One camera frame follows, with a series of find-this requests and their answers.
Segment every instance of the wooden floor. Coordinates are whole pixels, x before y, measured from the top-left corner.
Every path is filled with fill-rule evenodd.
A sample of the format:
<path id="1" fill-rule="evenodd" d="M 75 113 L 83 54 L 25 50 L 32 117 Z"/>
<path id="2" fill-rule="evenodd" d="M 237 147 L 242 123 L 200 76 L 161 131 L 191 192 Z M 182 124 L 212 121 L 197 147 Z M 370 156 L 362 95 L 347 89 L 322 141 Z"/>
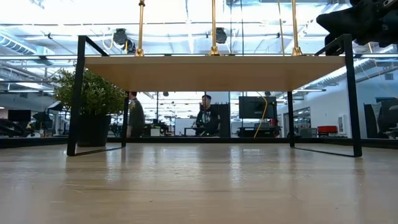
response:
<path id="1" fill-rule="evenodd" d="M 318 149 L 346 150 L 317 145 Z M 0 150 L 0 223 L 398 223 L 398 151 L 286 144 Z"/>

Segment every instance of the black planter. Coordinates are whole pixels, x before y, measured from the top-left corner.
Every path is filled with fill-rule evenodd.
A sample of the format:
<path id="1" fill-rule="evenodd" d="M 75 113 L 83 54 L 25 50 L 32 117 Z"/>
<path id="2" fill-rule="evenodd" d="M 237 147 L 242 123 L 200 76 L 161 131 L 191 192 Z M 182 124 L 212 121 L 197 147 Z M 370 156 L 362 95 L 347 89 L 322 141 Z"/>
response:
<path id="1" fill-rule="evenodd" d="M 105 146 L 110 123 L 110 116 L 80 115 L 77 145 L 80 147 Z"/>

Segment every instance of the dark jacket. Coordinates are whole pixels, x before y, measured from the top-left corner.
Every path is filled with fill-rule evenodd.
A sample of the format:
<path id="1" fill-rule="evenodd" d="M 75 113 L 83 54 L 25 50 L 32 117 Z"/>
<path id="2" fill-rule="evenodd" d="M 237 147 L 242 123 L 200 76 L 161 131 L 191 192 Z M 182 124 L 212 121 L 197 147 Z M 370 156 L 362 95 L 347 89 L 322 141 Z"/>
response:
<path id="1" fill-rule="evenodd" d="M 144 110 L 138 100 L 134 100 L 129 105 L 129 126 L 132 128 L 143 128 L 145 125 Z"/>
<path id="2" fill-rule="evenodd" d="M 218 110 L 210 106 L 207 110 L 199 111 L 196 125 L 198 128 L 204 128 L 206 134 L 213 135 L 218 130 L 219 117 Z"/>

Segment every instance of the green plant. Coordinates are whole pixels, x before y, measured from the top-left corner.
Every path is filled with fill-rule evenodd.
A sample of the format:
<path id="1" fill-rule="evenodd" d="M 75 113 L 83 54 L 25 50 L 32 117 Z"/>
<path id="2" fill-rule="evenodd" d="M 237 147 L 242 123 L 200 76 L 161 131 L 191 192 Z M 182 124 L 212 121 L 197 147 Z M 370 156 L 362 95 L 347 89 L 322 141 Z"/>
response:
<path id="1" fill-rule="evenodd" d="M 54 89 L 54 97 L 61 101 L 69 111 L 72 106 L 72 94 L 76 71 L 61 70 L 60 76 L 53 78 L 59 87 Z M 83 74 L 81 89 L 81 114 L 120 114 L 126 94 L 104 78 L 89 70 Z"/>

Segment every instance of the black metal table leg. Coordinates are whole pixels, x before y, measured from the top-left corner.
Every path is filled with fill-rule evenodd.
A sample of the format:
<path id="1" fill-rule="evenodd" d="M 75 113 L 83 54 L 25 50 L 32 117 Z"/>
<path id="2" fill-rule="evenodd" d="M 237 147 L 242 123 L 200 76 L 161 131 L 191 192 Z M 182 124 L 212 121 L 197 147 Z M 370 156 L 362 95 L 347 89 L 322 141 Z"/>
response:
<path id="1" fill-rule="evenodd" d="M 290 146 L 294 147 L 294 123 L 293 123 L 293 93 L 287 92 L 287 108 L 289 113 L 289 134 L 290 134 Z"/>
<path id="2" fill-rule="evenodd" d="M 358 100 L 356 96 L 356 80 L 353 56 L 353 40 L 350 34 L 343 35 L 345 63 L 347 69 L 347 92 L 349 103 L 349 118 L 353 138 L 354 157 L 362 156 L 361 131 L 359 129 Z"/>
<path id="3" fill-rule="evenodd" d="M 72 107 L 70 109 L 70 124 L 67 155 L 75 156 L 76 142 L 79 135 L 79 114 L 81 106 L 81 86 L 83 84 L 83 73 L 85 69 L 85 51 L 86 51 L 86 36 L 79 36 L 77 47 L 77 64 L 75 75 L 75 86 L 73 87 Z"/>
<path id="4" fill-rule="evenodd" d="M 122 147 L 126 147 L 127 143 L 127 113 L 129 111 L 129 92 L 126 92 L 123 106 L 123 125 L 122 125 Z"/>

